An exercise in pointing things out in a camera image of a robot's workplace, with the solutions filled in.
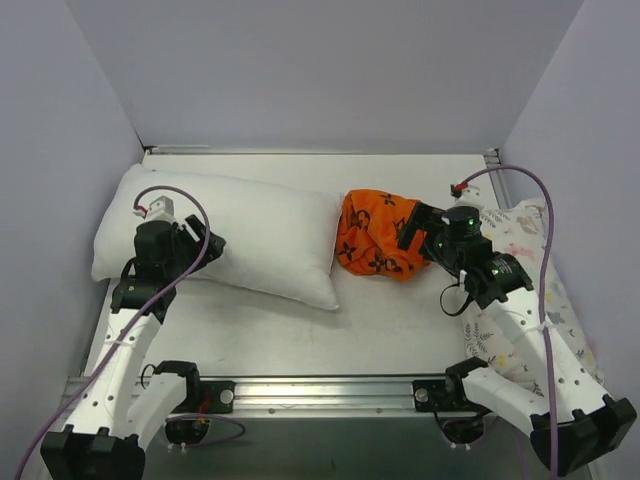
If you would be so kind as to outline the white floral deer pillow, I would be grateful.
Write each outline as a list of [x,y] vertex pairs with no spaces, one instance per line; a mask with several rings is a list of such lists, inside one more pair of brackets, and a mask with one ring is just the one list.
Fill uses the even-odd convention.
[[[508,210],[483,208],[480,211],[483,235],[499,252],[519,261],[534,283],[539,282],[540,264],[547,238],[544,201],[531,199]],[[545,311],[585,370],[600,384],[604,375],[569,300],[564,284],[552,262],[545,277]],[[465,353],[489,364],[499,374],[541,396],[541,386],[534,379],[521,355],[516,352],[492,317],[475,304],[461,316]]]

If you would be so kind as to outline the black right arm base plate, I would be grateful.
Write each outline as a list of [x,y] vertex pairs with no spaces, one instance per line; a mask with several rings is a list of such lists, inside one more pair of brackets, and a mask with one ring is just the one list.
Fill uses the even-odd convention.
[[411,384],[414,410],[420,413],[474,413],[486,414],[490,410],[469,401],[463,394],[446,386],[443,377],[417,379]]

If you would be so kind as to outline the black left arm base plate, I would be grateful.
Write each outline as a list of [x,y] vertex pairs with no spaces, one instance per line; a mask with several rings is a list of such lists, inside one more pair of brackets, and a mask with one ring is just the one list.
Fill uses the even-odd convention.
[[175,413],[228,414],[233,411],[236,383],[230,380],[205,380],[188,385],[186,399]]

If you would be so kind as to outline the aluminium front frame rail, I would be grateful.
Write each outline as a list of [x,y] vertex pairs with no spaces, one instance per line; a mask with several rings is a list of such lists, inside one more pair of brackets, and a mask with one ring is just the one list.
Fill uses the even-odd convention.
[[376,418],[436,414],[439,418],[478,414],[420,413],[414,410],[411,384],[436,375],[314,376],[314,377],[203,377],[236,383],[233,411],[236,419],[266,418]]

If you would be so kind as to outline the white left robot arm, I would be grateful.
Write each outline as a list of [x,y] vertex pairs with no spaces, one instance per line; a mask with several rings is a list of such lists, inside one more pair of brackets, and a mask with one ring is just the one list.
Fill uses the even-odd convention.
[[197,368],[161,374],[133,399],[142,362],[164,323],[176,287],[218,259],[225,240],[207,217],[147,218],[134,236],[134,255],[112,292],[108,327],[86,384],[64,405],[67,420],[47,432],[40,454],[54,479],[139,479],[151,438],[174,409],[190,411],[202,399]]

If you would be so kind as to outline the aluminium frame rail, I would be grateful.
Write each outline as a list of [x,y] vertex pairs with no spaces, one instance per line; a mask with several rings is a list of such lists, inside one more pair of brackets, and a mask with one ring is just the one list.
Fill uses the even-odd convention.
[[486,167],[493,170],[493,173],[489,173],[489,177],[495,192],[498,206],[501,209],[510,209],[514,206],[514,202],[511,198],[506,176],[501,169],[502,161],[500,158],[500,150],[498,148],[489,149],[484,152],[484,160]]
[[216,147],[210,145],[144,145],[149,155],[483,155],[497,157],[499,148],[426,149],[396,147]]
[[411,384],[436,375],[314,376],[314,377],[203,377],[236,383],[233,411],[236,419],[266,418],[376,418],[436,414],[439,418],[478,414],[420,413],[414,410]]

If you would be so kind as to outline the aluminium back frame rail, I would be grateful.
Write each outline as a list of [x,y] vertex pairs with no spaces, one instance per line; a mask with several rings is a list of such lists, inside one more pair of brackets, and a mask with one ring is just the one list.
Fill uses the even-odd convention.
[[396,147],[216,147],[210,145],[144,145],[149,155],[483,155],[497,157],[499,148],[426,149]]

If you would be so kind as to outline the aluminium right frame rail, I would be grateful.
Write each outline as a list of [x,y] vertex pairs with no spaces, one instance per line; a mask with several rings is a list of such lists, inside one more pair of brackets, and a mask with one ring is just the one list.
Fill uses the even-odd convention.
[[493,170],[493,173],[489,173],[489,177],[495,192],[498,206],[501,209],[510,209],[514,206],[514,202],[511,198],[506,176],[501,169],[502,161],[500,158],[500,150],[498,148],[489,149],[484,152],[484,160],[486,167]]

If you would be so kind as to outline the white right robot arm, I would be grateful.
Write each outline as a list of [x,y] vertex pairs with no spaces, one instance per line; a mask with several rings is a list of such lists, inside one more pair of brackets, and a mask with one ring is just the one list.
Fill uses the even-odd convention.
[[558,477],[617,449],[636,410],[628,399],[614,399],[582,366],[519,261],[482,235],[478,209],[441,210],[419,202],[401,230],[399,248],[408,249],[418,233],[420,254],[451,274],[467,301],[494,320],[543,392],[536,395],[470,358],[446,369],[446,402],[456,409],[483,407],[516,427]]

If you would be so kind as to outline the orange patterned plush pillowcase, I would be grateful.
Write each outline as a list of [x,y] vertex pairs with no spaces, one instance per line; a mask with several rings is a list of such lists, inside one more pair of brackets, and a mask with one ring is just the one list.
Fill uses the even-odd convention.
[[422,234],[408,250],[398,247],[415,199],[372,189],[347,192],[342,203],[335,252],[339,264],[357,276],[383,275],[407,281],[431,262],[419,254]]

